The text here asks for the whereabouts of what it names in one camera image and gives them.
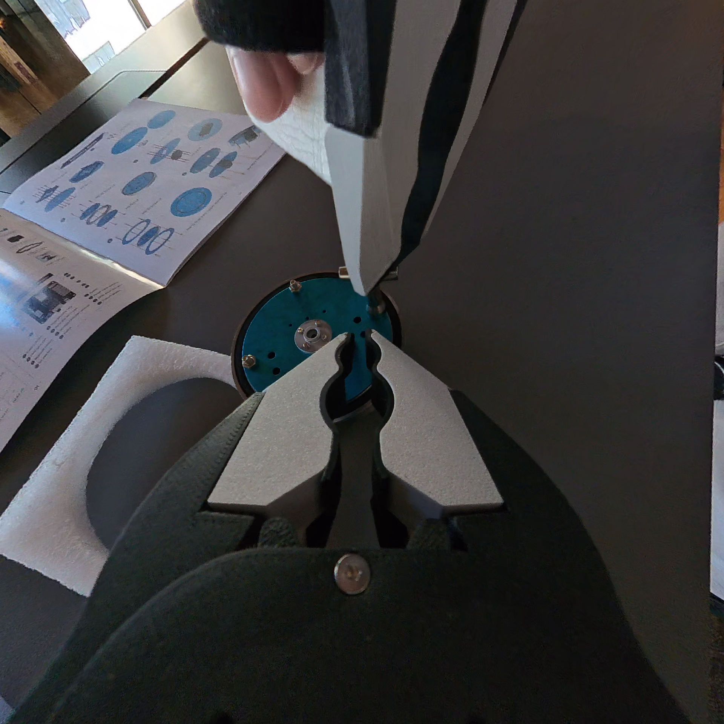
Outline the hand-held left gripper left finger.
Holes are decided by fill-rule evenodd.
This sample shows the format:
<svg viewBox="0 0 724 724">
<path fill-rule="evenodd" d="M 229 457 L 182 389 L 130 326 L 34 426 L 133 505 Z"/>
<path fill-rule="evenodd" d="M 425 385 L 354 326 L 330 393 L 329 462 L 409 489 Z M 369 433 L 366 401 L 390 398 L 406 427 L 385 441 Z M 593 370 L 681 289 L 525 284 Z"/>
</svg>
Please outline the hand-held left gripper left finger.
<svg viewBox="0 0 724 724">
<path fill-rule="evenodd" d="M 341 487 L 335 419 L 346 414 L 351 334 L 343 333 L 268 387 L 207 502 L 214 511 L 288 520 L 325 547 Z"/>
</svg>

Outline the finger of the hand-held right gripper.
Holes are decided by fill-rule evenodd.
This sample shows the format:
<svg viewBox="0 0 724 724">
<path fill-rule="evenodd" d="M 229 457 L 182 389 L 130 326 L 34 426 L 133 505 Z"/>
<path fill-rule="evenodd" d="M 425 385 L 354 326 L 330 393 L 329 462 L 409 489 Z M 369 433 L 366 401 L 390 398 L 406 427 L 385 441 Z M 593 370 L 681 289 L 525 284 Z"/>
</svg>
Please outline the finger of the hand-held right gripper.
<svg viewBox="0 0 724 724">
<path fill-rule="evenodd" d="M 368 294 L 401 249 L 403 213 L 417 171 L 431 79 L 461 2 L 396 2 L 382 120 L 362 138 L 325 119 L 324 63 L 282 116 L 261 127 L 331 186 L 342 253 L 358 294 Z"/>
<path fill-rule="evenodd" d="M 463 1 L 425 100 L 417 171 L 401 224 L 398 265 L 416 249 L 474 129 L 524 1 Z"/>
</svg>

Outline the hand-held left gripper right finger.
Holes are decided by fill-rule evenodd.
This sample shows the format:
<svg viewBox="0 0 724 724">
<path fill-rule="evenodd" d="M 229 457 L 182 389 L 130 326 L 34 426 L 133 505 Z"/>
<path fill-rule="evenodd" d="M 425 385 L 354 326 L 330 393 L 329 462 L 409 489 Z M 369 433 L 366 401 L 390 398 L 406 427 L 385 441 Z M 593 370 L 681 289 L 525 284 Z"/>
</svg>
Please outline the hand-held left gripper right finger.
<svg viewBox="0 0 724 724">
<path fill-rule="evenodd" d="M 452 390 L 377 331 L 368 368 L 382 417 L 371 508 L 382 548 L 405 548 L 428 520 L 496 511 L 503 498 Z"/>
</svg>

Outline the small metal socket wrench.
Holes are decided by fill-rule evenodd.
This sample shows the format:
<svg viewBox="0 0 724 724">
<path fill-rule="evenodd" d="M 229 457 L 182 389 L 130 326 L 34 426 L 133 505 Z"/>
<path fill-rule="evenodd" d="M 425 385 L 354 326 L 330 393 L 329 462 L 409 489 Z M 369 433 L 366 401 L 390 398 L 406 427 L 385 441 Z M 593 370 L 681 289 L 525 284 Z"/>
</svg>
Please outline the small metal socket wrench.
<svg viewBox="0 0 724 724">
<path fill-rule="evenodd" d="M 382 282 L 396 281 L 399 276 L 399 267 L 391 268 L 379 283 L 367 294 L 367 313 L 370 316 L 380 316 L 386 311 L 386 302 L 380 286 Z"/>
</svg>

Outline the round blue base plate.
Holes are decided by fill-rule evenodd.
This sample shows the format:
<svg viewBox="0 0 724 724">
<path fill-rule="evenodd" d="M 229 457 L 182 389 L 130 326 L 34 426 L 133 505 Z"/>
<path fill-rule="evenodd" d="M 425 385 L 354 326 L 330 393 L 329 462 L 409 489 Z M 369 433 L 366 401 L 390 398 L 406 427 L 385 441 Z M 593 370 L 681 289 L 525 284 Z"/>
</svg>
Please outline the round blue base plate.
<svg viewBox="0 0 724 724">
<path fill-rule="evenodd" d="M 358 295 L 347 279 L 336 272 L 321 272 L 296 278 L 302 283 L 298 294 L 289 282 L 267 294 L 242 322 L 232 345 L 232 373 L 245 396 L 264 391 L 273 382 L 300 365 L 312 354 L 301 352 L 294 342 L 295 330 L 306 320 L 322 319 L 333 337 L 343 332 L 355 335 L 350 373 L 345 377 L 345 404 L 341 416 L 356 411 L 370 398 L 371 373 L 367 368 L 365 332 L 376 330 L 396 346 L 403 341 L 402 324 L 392 298 L 384 292 L 386 311 L 380 316 L 367 313 L 367 298 Z M 244 369 L 243 355 L 252 354 L 257 365 Z"/>
</svg>

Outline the dark grey desk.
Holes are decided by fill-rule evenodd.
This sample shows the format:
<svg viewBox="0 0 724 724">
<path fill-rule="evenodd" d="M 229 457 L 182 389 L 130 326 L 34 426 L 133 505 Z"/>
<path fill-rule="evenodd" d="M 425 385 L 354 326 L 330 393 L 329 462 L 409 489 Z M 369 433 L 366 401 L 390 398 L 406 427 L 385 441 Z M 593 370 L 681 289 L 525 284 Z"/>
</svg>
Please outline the dark grey desk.
<svg viewBox="0 0 724 724">
<path fill-rule="evenodd" d="M 426 238 L 389 285 L 405 351 L 551 477 L 629 621 L 708 722 L 722 2 L 527 2 Z M 285 279 L 342 264 L 285 158 L 166 288 L 74 355 L 2 451 L 2 511 L 132 335 L 228 354 Z M 2 558 L 17 705 L 82 598 Z"/>
</svg>

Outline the person's right hand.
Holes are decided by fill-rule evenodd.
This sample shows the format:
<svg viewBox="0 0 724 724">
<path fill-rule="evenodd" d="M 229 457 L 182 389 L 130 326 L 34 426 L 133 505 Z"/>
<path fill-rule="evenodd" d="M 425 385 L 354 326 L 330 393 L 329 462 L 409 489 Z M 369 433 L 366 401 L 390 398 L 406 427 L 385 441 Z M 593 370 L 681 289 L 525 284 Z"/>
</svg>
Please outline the person's right hand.
<svg viewBox="0 0 724 724">
<path fill-rule="evenodd" d="M 324 63 L 323 1 L 194 1 L 206 36 L 225 47 L 249 115 L 276 120 Z"/>
</svg>

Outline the silver round hub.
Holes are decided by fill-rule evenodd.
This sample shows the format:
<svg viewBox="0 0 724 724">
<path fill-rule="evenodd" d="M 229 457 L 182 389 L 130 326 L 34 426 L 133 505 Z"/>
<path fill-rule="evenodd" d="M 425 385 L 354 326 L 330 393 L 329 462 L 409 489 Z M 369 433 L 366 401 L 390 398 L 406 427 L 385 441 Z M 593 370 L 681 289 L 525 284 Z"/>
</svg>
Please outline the silver round hub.
<svg viewBox="0 0 724 724">
<path fill-rule="evenodd" d="M 328 344 L 332 337 L 331 327 L 326 321 L 309 319 L 295 330 L 294 342 L 301 352 L 312 354 Z"/>
</svg>

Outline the open instruction booklet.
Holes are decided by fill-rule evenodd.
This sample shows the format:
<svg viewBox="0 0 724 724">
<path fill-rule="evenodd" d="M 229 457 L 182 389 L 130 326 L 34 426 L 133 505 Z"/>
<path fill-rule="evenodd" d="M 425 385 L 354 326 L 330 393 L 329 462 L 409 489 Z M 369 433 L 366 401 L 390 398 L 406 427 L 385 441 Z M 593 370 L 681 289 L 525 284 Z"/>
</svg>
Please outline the open instruction booklet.
<svg viewBox="0 0 724 724">
<path fill-rule="evenodd" d="M 105 322 L 166 287 L 284 156 L 254 121 L 136 99 L 1 212 L 1 445 Z"/>
</svg>

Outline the white foam packing piece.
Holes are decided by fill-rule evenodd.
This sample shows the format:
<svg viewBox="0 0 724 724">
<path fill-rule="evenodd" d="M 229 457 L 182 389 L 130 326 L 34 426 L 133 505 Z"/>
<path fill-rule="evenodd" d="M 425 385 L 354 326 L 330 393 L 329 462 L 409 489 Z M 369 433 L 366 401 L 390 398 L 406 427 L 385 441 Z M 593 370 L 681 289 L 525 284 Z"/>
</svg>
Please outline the white foam packing piece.
<svg viewBox="0 0 724 724">
<path fill-rule="evenodd" d="M 2 513 L 2 556 L 89 597 L 109 556 L 87 514 L 91 466 L 133 406 L 187 379 L 215 379 L 234 387 L 231 357 L 132 336 Z"/>
</svg>

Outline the bright window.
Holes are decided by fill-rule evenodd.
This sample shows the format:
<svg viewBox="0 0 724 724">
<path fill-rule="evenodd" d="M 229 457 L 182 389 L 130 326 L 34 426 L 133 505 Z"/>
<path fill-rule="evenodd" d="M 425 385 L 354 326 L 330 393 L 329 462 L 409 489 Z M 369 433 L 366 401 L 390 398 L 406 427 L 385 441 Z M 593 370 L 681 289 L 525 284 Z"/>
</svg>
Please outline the bright window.
<svg viewBox="0 0 724 724">
<path fill-rule="evenodd" d="M 37 1 L 36 4 L 94 73 L 181 1 Z"/>
</svg>

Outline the wooden pillar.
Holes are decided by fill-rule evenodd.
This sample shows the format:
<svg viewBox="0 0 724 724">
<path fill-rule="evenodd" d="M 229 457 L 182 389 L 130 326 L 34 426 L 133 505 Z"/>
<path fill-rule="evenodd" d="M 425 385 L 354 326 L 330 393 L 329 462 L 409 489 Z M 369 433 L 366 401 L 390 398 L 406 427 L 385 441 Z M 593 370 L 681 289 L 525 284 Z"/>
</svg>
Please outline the wooden pillar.
<svg viewBox="0 0 724 724">
<path fill-rule="evenodd" d="M 20 134 L 89 71 L 41 10 L 1 14 L 1 137 Z"/>
</svg>

